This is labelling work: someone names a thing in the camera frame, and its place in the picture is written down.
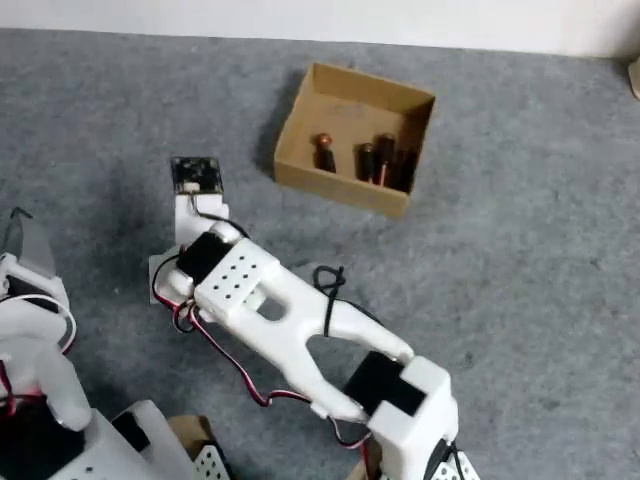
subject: cardboard box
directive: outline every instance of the cardboard box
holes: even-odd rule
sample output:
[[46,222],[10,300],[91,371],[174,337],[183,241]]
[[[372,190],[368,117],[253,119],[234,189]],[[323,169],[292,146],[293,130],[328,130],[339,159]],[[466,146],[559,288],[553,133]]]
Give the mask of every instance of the cardboard box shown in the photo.
[[206,417],[181,415],[171,417],[168,423],[191,460],[195,460],[205,445],[216,441]]
[[[379,467],[380,462],[382,461],[382,450],[380,449],[380,445],[373,440],[369,441],[369,473],[370,476],[374,476],[374,472],[380,473]],[[366,468],[364,466],[364,461],[360,460],[354,469],[351,471],[346,480],[373,480],[372,478],[367,477]]]
[[[313,64],[307,71],[275,151],[278,183],[337,202],[399,217],[413,190],[372,185],[357,178],[356,150],[391,133],[397,149],[420,162],[435,97],[429,92],[354,70]],[[326,132],[336,173],[315,167],[314,139]]]

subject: perforated panel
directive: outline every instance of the perforated panel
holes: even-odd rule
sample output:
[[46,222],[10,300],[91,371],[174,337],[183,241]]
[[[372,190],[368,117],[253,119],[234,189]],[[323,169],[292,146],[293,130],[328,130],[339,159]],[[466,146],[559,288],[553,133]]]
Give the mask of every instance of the perforated panel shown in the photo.
[[240,241],[196,288],[196,301],[228,318],[247,300],[278,259],[250,240]]
[[218,449],[207,445],[193,462],[195,480],[231,480]]
[[[478,477],[467,456],[462,452],[458,455],[460,457],[460,467],[462,468],[464,480],[480,480],[480,477]],[[442,462],[440,464],[432,480],[461,480],[453,455],[449,455],[447,463]]]

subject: white wire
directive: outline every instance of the white wire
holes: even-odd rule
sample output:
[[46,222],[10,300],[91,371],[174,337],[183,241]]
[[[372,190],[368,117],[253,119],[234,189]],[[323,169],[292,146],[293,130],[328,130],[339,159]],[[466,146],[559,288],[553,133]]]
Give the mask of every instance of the white wire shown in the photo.
[[55,298],[50,297],[49,295],[42,295],[40,293],[25,293],[23,295],[16,295],[15,297],[2,299],[1,303],[11,302],[14,300],[45,300],[61,308],[63,313],[71,322],[71,335],[69,337],[69,340],[67,340],[67,342],[64,344],[64,347],[61,347],[61,350],[62,350],[62,353],[66,353],[67,350],[69,350],[69,347],[71,347],[71,344],[75,340],[76,333],[78,331],[78,324],[76,323],[76,319],[73,317],[71,310],[69,310],[69,307],[67,307],[64,303],[60,302],[59,300],[56,300]]

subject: white wall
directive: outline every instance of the white wall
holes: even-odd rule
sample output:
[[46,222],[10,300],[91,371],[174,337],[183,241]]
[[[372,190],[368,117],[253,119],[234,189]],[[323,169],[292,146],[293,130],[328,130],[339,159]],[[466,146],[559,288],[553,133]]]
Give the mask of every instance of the white wall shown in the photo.
[[0,0],[0,27],[640,53],[640,0]]

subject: black wire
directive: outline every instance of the black wire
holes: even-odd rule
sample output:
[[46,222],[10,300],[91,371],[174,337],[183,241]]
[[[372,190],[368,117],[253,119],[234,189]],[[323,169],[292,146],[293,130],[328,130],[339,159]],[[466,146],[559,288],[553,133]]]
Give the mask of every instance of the black wire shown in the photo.
[[219,215],[213,215],[211,213],[205,213],[205,212],[200,211],[198,209],[198,203],[196,201],[196,196],[195,195],[193,195],[193,194],[189,195],[189,199],[190,199],[191,207],[193,208],[193,211],[199,217],[206,218],[208,220],[215,220],[217,222],[226,222],[229,225],[231,225],[233,228],[238,230],[242,234],[243,237],[251,238],[249,236],[249,234],[247,233],[247,231],[244,228],[242,228],[242,226],[240,224],[238,224],[237,222],[234,222],[233,220],[230,220],[228,218],[221,217]]
[[180,320],[185,320],[186,318],[189,317],[189,310],[187,310],[187,315],[185,315],[184,317],[180,316],[180,312],[182,312],[185,308],[189,307],[191,308],[191,299],[187,299],[184,302],[182,302],[180,304],[180,306],[177,308],[177,310],[171,315],[171,323],[173,323],[173,327],[178,330],[180,333],[191,333],[194,332],[196,327],[191,324],[191,322],[188,322],[189,326],[187,328],[183,327],[182,325],[180,325]]
[[180,254],[176,253],[175,255],[171,255],[170,257],[165,258],[162,261],[162,263],[160,265],[158,265],[158,268],[156,269],[156,272],[153,274],[153,278],[151,279],[151,292],[153,293],[153,296],[156,298],[156,300],[158,300],[163,305],[165,305],[165,303],[164,303],[165,300],[163,298],[161,298],[160,295],[158,295],[158,292],[156,291],[156,282],[158,281],[158,275],[160,274],[160,270],[162,270],[162,267],[164,267],[171,260],[175,260],[179,256],[180,256]]
[[[334,276],[335,280],[333,282],[331,282],[331,283],[322,284],[322,283],[320,283],[320,274],[321,273],[329,273],[329,274]],[[342,300],[342,299],[338,298],[338,292],[340,290],[340,287],[342,287],[345,283],[347,283],[347,279],[344,277],[343,273],[344,273],[344,267],[342,265],[340,267],[338,267],[338,269],[331,268],[331,267],[329,267],[327,265],[318,265],[313,270],[313,274],[312,274],[313,275],[313,286],[317,290],[320,290],[322,293],[324,293],[328,297],[327,310],[325,311],[325,315],[324,315],[324,330],[323,330],[323,334],[324,334],[325,337],[329,336],[329,326],[331,324],[331,314],[333,313],[333,304],[336,301],[348,303],[349,305],[354,307],[356,310],[358,310],[360,313],[363,313],[364,315],[369,317],[374,322],[382,325],[382,322],[374,314],[372,314],[366,308],[364,308],[362,305],[358,305],[357,303],[349,301],[349,300]]]
[[456,462],[456,468],[458,469],[458,475],[460,475],[460,480],[464,480],[464,474],[462,473],[462,465],[460,464],[460,455],[458,451],[458,446],[456,442],[451,442],[451,451],[453,452],[453,460]]
[[[330,273],[335,276],[335,280],[332,283],[321,284],[320,283],[320,274],[322,272]],[[342,274],[344,272],[344,267],[340,266],[337,270],[335,268],[328,267],[327,265],[319,265],[313,271],[313,286],[324,293],[327,297],[327,309],[324,314],[324,331],[323,334],[325,337],[329,336],[329,325],[331,323],[331,314],[333,313],[333,304],[336,301],[336,297],[338,296],[338,291],[340,287],[347,282],[347,279],[344,278]]]

